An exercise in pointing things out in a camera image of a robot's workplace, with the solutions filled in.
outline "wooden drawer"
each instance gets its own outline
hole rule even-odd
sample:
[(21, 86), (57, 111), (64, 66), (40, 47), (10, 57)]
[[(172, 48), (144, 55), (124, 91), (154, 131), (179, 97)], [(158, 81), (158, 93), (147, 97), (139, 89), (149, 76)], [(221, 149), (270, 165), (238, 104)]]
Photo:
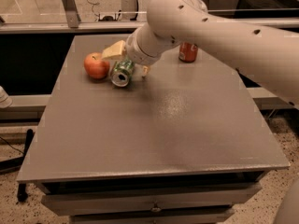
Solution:
[(199, 224), (223, 222), (234, 212), (229, 208), (191, 208), (160, 213), (133, 212), (71, 217), (71, 224)]
[(103, 193), (44, 196), (42, 203), (58, 216), (150, 211), (244, 203), (261, 189), (258, 183), (135, 189)]

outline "red apple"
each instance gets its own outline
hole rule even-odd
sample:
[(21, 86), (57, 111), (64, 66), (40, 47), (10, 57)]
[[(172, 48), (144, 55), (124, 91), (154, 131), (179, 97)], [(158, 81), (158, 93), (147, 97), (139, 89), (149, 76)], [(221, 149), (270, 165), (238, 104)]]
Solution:
[(84, 68), (90, 77), (101, 79), (107, 76), (110, 62), (102, 60), (102, 53), (93, 52), (85, 57)]

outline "drawer knob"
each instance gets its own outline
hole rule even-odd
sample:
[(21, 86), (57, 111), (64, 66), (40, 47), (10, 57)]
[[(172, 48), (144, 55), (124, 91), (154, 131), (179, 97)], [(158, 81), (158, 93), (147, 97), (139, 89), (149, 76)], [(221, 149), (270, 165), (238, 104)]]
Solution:
[(150, 211), (151, 211), (152, 213), (159, 213), (159, 212), (162, 211), (162, 209), (158, 206), (157, 203), (155, 203), (155, 204), (153, 205), (153, 207), (150, 209)]

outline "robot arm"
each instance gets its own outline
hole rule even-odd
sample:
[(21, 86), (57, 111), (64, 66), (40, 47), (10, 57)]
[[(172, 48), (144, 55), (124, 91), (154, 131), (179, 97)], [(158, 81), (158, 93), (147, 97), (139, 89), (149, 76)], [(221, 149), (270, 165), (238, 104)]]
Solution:
[(125, 44), (133, 62), (189, 42), (299, 109), (299, 34), (209, 15), (200, 0), (151, 0), (147, 16)]

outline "can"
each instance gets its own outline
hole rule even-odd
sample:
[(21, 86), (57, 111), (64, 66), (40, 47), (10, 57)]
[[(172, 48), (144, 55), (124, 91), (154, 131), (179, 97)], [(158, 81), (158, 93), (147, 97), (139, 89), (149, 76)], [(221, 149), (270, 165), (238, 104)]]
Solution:
[(182, 42), (179, 47), (179, 59), (185, 63), (192, 63), (196, 60), (198, 47), (188, 42)]
[(112, 83), (118, 87), (127, 86), (134, 72), (134, 67), (135, 63), (128, 58), (120, 62), (115, 62), (110, 72)]

